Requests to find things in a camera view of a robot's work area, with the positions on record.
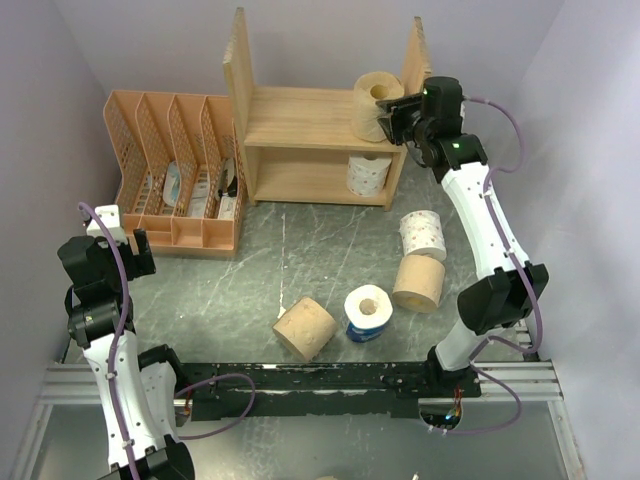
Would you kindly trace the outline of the beige toilet roll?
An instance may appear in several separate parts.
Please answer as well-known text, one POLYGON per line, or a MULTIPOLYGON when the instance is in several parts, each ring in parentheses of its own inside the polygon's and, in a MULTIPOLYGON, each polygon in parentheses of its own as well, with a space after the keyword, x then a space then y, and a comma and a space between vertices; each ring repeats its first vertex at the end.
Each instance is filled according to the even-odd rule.
POLYGON ((332 315, 308 296, 286 310, 272 326, 285 348, 304 363, 319 354, 337 329, 332 315))
POLYGON ((431 257, 406 255, 400 262, 392 291, 393 301, 414 312, 430 314, 440 305, 445 267, 431 257))
POLYGON ((393 74, 369 72, 357 79, 353 88, 351 131, 357 138, 378 143, 386 136, 378 123, 383 110, 378 101, 396 100, 404 95, 404 86, 393 74))

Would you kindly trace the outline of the white dotted toilet roll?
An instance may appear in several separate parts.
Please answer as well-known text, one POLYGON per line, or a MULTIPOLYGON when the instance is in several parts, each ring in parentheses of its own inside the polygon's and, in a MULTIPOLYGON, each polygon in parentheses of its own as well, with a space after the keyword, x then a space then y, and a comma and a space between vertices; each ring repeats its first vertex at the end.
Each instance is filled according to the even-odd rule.
POLYGON ((430 210, 418 210, 406 214, 400 220, 403 254, 423 255, 443 263, 447 250, 440 216, 430 210))

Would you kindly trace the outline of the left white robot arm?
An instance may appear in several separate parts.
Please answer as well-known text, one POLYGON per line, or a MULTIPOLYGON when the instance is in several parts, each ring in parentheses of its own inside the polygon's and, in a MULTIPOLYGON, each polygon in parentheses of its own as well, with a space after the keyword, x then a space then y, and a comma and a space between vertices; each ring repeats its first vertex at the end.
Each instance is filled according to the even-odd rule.
POLYGON ((174 398, 187 385, 175 352, 139 352, 128 283, 155 264, 142 229, 136 244, 112 250, 101 237, 75 236, 57 251, 72 285, 65 309, 99 391, 108 435, 110 479, 192 479, 195 467, 177 434, 174 398))

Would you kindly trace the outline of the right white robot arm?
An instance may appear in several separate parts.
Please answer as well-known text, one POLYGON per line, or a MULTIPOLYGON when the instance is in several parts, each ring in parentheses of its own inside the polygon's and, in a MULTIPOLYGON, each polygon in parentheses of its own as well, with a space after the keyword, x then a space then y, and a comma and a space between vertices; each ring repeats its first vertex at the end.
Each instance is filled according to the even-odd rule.
POLYGON ((529 259, 509 226, 493 187, 498 168, 490 166, 479 137, 463 130, 468 100, 457 79, 434 76, 415 94, 376 103, 386 138, 418 149, 417 164, 432 170, 451 200, 475 262, 476 282, 457 297, 458 320, 427 357, 425 388, 439 398, 471 375, 473 360, 489 342, 505 344, 502 332, 528 316, 536 331, 525 352, 539 349, 539 298, 549 282, 546 266, 529 259))

